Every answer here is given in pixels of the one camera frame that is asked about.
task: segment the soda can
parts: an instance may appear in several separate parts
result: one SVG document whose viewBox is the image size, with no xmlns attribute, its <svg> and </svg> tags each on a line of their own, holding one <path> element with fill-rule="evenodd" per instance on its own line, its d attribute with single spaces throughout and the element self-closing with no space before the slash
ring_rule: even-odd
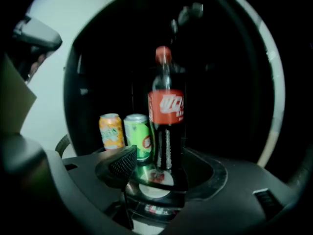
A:
<svg viewBox="0 0 313 235">
<path fill-rule="evenodd" d="M 122 120 L 116 113 L 100 116 L 99 128 L 105 150 L 117 149 L 125 146 Z"/>
<path fill-rule="evenodd" d="M 149 158 L 151 147 L 149 118 L 143 114 L 131 114 L 124 119 L 127 145 L 137 145 L 137 160 Z"/>
</svg>

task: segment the beverage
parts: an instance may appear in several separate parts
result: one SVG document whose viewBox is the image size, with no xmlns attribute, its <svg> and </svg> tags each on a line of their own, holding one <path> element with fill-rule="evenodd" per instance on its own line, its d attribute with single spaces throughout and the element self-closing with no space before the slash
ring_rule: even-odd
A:
<svg viewBox="0 0 313 235">
<path fill-rule="evenodd" d="M 184 94 L 180 79 L 176 78 L 168 47 L 156 49 L 159 75 L 148 93 L 149 119 L 154 142 L 154 163 L 162 170 L 181 166 L 180 140 L 183 131 Z"/>
<path fill-rule="evenodd" d="M 127 145 L 137 145 L 137 160 L 147 160 L 152 150 L 148 117 L 143 114 L 128 115 L 124 126 Z"/>
<path fill-rule="evenodd" d="M 122 120 L 116 113 L 100 116 L 99 128 L 102 142 L 106 150 L 117 149 L 125 146 L 123 137 Z"/>
</svg>

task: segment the air vent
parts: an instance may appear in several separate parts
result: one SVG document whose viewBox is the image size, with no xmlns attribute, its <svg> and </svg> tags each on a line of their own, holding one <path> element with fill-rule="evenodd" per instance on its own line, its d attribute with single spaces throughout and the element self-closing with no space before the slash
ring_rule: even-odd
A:
<svg viewBox="0 0 313 235">
<path fill-rule="evenodd" d="M 272 219 L 283 209 L 283 206 L 277 201 L 269 189 L 256 190 L 253 194 L 261 204 L 267 220 Z"/>
</svg>

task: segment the red label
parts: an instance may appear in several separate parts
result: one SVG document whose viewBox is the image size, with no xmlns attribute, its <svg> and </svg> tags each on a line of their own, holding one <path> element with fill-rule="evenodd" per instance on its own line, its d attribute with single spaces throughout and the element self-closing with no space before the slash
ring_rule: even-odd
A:
<svg viewBox="0 0 313 235">
<path fill-rule="evenodd" d="M 179 90 L 157 90 L 148 94 L 152 123 L 180 123 L 184 118 L 184 96 Z"/>
</svg>

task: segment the drink can label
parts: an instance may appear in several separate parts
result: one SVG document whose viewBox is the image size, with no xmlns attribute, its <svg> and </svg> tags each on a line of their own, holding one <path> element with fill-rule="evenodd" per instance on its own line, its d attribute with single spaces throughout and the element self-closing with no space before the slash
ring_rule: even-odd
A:
<svg viewBox="0 0 313 235">
<path fill-rule="evenodd" d="M 180 90 L 156 90 L 148 94 L 149 119 L 156 124 L 180 123 L 184 118 L 184 97 Z"/>
<path fill-rule="evenodd" d="M 124 119 L 127 145 L 137 145 L 137 159 L 146 160 L 152 150 L 149 122 L 133 122 Z"/>
<path fill-rule="evenodd" d="M 125 146 L 122 120 L 118 114 L 105 114 L 100 117 L 99 128 L 103 146 L 106 150 Z"/>
</svg>

